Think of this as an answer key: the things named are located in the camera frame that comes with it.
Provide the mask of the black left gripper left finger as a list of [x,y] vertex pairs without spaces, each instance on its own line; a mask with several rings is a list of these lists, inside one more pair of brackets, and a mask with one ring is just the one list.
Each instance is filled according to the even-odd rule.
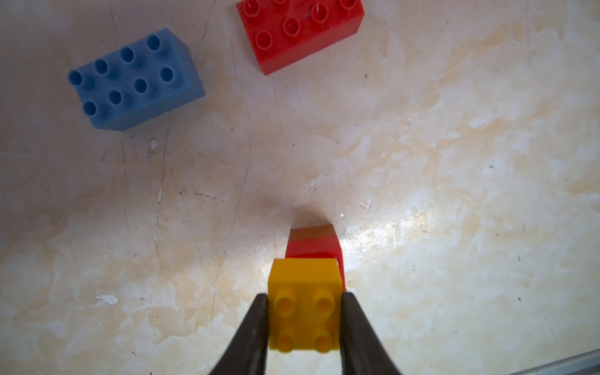
[[256,295],[225,353],[209,373],[263,375],[267,364],[269,303],[265,293]]

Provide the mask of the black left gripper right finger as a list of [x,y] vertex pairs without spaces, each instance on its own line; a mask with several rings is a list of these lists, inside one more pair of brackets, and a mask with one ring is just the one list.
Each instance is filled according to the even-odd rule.
[[340,352],[343,374],[402,373],[385,351],[351,292],[342,293]]

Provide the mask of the yellow lego brick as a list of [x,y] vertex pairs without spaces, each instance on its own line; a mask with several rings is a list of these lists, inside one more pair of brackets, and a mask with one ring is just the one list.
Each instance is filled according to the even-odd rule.
[[268,279],[270,348],[338,350],[343,290],[336,259],[275,259]]

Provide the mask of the small red lego brick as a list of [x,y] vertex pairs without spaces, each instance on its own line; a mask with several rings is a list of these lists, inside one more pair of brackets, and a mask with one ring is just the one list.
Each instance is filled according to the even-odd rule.
[[286,258],[336,259],[346,291],[344,256],[333,224],[290,230]]

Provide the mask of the blue lego brick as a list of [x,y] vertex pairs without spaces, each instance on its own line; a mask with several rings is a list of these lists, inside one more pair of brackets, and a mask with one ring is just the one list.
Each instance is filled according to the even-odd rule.
[[205,96],[188,47],[162,29],[71,70],[68,81],[96,129],[126,131]]

